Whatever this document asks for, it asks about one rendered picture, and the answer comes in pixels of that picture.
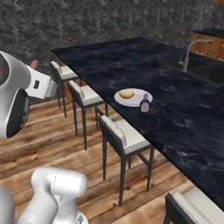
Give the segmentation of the dark-capped condiment bottle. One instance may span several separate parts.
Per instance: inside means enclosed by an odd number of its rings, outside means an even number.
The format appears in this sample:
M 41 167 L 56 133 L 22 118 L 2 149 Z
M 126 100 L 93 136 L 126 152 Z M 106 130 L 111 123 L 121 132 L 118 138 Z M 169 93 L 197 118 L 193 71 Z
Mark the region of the dark-capped condiment bottle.
M 140 102 L 140 111 L 142 113 L 147 113 L 150 110 L 150 101 L 148 100 L 148 95 L 144 94 L 143 99 Z

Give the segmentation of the tan hot dog bun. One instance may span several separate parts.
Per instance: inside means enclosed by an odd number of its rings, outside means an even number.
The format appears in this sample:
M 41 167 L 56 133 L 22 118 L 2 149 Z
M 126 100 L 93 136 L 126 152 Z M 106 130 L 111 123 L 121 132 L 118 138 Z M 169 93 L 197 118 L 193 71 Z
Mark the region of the tan hot dog bun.
M 130 98 L 132 98 L 135 95 L 135 93 L 133 91 L 120 91 L 119 95 L 123 99 L 130 99 Z

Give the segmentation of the wooden base cupboards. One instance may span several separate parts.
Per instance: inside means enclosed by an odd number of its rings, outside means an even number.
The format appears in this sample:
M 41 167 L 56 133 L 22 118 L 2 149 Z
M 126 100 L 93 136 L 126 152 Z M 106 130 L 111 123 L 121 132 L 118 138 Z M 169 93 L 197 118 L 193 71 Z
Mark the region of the wooden base cupboards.
M 195 43 L 192 52 L 224 62 L 224 29 L 205 28 L 192 31 L 192 40 L 211 39 L 212 42 Z

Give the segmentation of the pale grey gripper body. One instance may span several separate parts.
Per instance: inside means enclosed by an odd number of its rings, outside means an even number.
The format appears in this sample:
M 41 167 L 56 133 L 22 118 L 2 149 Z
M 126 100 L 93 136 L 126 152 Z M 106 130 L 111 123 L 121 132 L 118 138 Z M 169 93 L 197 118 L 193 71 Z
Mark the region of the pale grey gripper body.
M 46 97 L 47 98 L 54 97 L 56 95 L 57 88 L 58 84 L 54 80 L 51 80 Z

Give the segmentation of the white round plate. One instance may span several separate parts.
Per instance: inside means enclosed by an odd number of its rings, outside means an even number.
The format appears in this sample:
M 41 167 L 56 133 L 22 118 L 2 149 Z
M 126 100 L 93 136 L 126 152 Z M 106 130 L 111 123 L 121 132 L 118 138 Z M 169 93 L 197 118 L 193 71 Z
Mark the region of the white round plate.
M 120 92 L 130 93 L 133 92 L 134 95 L 129 99 L 124 99 L 120 96 Z M 114 95 L 114 99 L 117 103 L 127 106 L 127 107 L 139 107 L 141 100 L 144 98 L 144 94 L 148 95 L 149 102 L 152 102 L 153 96 L 147 92 L 146 90 L 138 89 L 138 88 L 126 88 L 118 91 Z

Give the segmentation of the white-cushioned dark-framed stool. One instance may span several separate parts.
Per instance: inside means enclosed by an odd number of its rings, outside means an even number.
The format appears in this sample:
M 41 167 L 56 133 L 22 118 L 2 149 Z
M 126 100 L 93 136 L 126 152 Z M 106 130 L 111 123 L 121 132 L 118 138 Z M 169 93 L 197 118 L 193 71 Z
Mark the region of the white-cushioned dark-framed stool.
M 109 114 L 109 107 L 108 104 L 90 86 L 88 85 L 79 86 L 73 80 L 70 80 L 67 83 L 67 86 L 72 96 L 75 135 L 78 135 L 76 106 L 79 106 L 82 117 L 84 149 L 86 149 L 87 148 L 86 110 L 89 108 L 94 108 L 95 120 L 98 120 L 98 115 L 107 116 Z
M 165 196 L 163 224 L 224 224 L 224 212 L 199 188 L 169 192 Z
M 56 61 L 50 62 L 52 70 L 53 70 L 53 77 L 58 84 L 57 89 L 57 99 L 58 102 L 60 102 L 59 98 L 62 98 L 63 101 L 63 109 L 64 109 L 64 116 L 67 115 L 66 110 L 66 101 L 65 101 L 65 89 L 64 89 L 64 83 L 66 81 L 70 80 L 77 80 L 79 76 L 68 66 L 60 66 Z
M 110 144 L 121 159 L 119 206 L 123 204 L 123 188 L 126 161 L 131 166 L 131 157 L 137 155 L 148 167 L 146 190 L 150 189 L 155 148 L 125 119 L 112 121 L 108 116 L 99 118 L 102 133 L 102 177 L 106 179 L 107 144 Z

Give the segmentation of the dark recessed sink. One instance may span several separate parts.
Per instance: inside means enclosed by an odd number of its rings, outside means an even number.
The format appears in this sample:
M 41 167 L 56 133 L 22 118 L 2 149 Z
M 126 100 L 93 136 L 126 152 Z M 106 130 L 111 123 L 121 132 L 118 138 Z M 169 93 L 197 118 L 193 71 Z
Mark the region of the dark recessed sink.
M 179 57 L 163 58 L 163 62 L 183 72 L 184 62 L 180 61 Z M 202 81 L 224 86 L 224 68 L 219 66 L 209 65 L 201 60 L 190 58 L 185 73 Z

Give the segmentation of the grey metal tap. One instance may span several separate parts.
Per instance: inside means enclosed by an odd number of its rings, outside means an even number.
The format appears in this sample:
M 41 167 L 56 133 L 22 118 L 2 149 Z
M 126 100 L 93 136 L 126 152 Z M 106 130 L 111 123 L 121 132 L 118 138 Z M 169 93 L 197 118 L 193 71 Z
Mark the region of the grey metal tap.
M 208 42 L 208 43 L 212 43 L 213 40 L 212 40 L 212 39 L 201 39 L 201 38 L 199 38 L 199 39 L 193 40 L 193 41 L 189 44 L 189 46 L 188 46 L 188 48 L 187 48 L 187 51 L 186 51 L 186 54 L 185 54 L 185 60 L 184 60 L 184 62 L 182 63 L 182 64 L 183 64 L 183 70 L 182 70 L 182 71 L 183 71 L 184 73 L 187 72 L 188 63 L 189 63 L 189 53 L 190 53 L 190 50 L 191 50 L 192 46 L 193 46 L 195 43 L 206 43 L 206 42 Z

